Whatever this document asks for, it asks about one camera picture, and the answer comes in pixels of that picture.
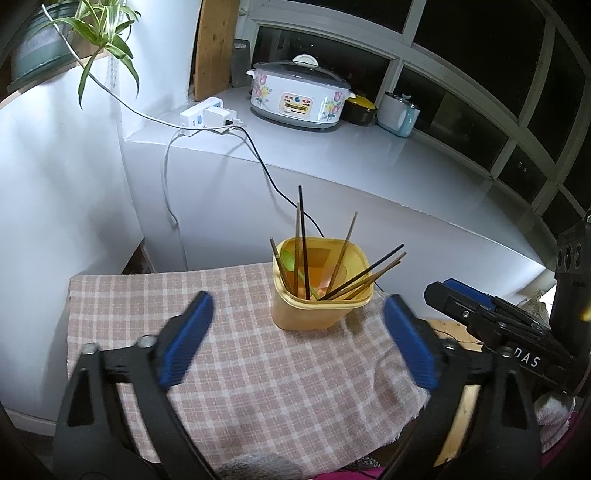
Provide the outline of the right hand white glove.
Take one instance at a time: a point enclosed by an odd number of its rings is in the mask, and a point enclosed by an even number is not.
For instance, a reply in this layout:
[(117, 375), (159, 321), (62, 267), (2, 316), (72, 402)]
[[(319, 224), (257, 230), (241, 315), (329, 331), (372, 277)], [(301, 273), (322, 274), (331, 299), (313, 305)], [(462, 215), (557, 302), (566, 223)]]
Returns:
[(542, 395), (534, 402), (541, 451), (546, 453), (568, 432), (576, 399), (562, 393)]

